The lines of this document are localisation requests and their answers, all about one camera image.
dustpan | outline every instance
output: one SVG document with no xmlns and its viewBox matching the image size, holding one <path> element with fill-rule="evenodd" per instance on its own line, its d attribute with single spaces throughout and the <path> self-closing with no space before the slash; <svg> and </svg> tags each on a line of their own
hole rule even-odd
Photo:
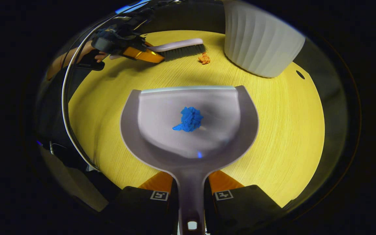
<svg viewBox="0 0 376 235">
<path fill-rule="evenodd" d="M 172 129 L 181 122 L 184 107 L 194 107 L 204 117 L 193 132 Z M 131 91 L 120 129 L 136 158 L 176 180 L 180 233 L 203 235 L 204 181 L 246 153 L 258 125 L 244 86 L 182 86 Z"/>
</svg>

blue crumpled paper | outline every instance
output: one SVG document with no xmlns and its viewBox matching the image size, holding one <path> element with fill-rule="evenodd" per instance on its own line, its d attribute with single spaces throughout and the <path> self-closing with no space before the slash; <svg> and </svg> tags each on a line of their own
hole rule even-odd
<svg viewBox="0 0 376 235">
<path fill-rule="evenodd" d="M 175 131 L 184 130 L 186 132 L 194 131 L 201 126 L 201 119 L 203 116 L 200 115 L 200 110 L 196 110 L 194 107 L 185 107 L 181 111 L 181 124 L 173 127 Z"/>
</svg>

white bucket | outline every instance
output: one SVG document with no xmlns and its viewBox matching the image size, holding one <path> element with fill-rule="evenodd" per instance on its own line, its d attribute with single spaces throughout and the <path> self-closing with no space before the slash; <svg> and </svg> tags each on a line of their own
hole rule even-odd
<svg viewBox="0 0 376 235">
<path fill-rule="evenodd" d="M 242 1 L 223 0 L 226 56 L 245 70 L 276 77 L 294 60 L 305 37 L 275 16 Z"/>
</svg>

yellow wood grain surface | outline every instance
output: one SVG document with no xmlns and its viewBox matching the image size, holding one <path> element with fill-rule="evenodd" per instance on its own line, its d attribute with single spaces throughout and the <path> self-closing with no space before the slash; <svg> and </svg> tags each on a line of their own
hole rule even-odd
<svg viewBox="0 0 376 235">
<path fill-rule="evenodd" d="M 258 111 L 258 135 L 246 155 L 222 171 L 245 186 L 258 185 L 283 207 L 306 187 L 323 149 L 324 117 L 311 77 L 294 63 L 271 79 L 246 72 L 225 57 L 224 34 L 146 34 L 153 45 L 192 38 L 203 39 L 209 64 L 201 64 L 198 55 L 160 64 L 107 58 L 102 71 L 92 71 L 69 103 L 70 123 L 79 143 L 117 186 L 138 187 L 158 171 L 132 156 L 121 139 L 120 115 L 132 89 L 244 85 Z"/>
</svg>

